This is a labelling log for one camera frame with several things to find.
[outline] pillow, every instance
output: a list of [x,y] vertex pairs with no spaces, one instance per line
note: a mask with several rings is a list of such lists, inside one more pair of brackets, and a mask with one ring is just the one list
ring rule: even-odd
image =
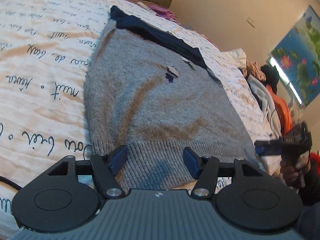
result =
[[234,49],[231,51],[225,51],[223,52],[225,56],[228,57],[228,59],[231,62],[235,62],[235,65],[239,69],[246,69],[247,68],[247,55],[242,49]]

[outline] poster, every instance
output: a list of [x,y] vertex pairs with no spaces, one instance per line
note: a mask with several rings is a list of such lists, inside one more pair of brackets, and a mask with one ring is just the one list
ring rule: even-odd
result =
[[320,19],[310,6],[271,54],[310,104],[320,92]]

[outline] white cloth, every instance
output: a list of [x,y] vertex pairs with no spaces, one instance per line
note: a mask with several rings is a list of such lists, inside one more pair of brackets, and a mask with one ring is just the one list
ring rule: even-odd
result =
[[270,127],[275,137],[279,138],[281,136],[280,119],[269,91],[252,75],[248,77],[248,83],[250,84],[252,92],[255,93],[262,102],[265,129]]
[[[65,155],[90,155],[83,83],[113,5],[198,47],[252,141],[269,138],[241,72],[198,33],[125,0],[0,0],[0,176],[25,186]],[[13,196],[0,185],[1,199]],[[8,209],[0,213],[0,232],[9,237],[14,219]]]
[[247,68],[247,55],[242,49],[234,49],[223,53],[230,61],[235,60],[234,64],[237,68],[242,70]]

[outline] wall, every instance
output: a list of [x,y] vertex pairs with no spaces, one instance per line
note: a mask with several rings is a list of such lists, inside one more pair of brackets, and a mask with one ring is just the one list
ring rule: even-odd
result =
[[[181,23],[205,34],[222,50],[242,48],[249,60],[263,65],[309,5],[320,15],[317,0],[173,0],[170,9]],[[255,28],[247,17],[254,20]],[[278,89],[278,95],[288,101],[282,84]],[[320,96],[306,109],[314,151],[320,149],[319,107]]]

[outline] metal bolt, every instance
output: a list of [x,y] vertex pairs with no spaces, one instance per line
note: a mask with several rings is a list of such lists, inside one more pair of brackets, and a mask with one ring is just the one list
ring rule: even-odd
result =
[[209,195],[209,190],[207,190],[205,188],[197,188],[197,189],[195,189],[194,194],[199,197],[205,197],[205,196]]
[[161,192],[158,192],[158,193],[155,194],[155,197],[159,197],[159,198],[163,197],[163,194]]
[[110,197],[118,197],[120,196],[122,191],[118,188],[110,188],[106,191],[106,194]]

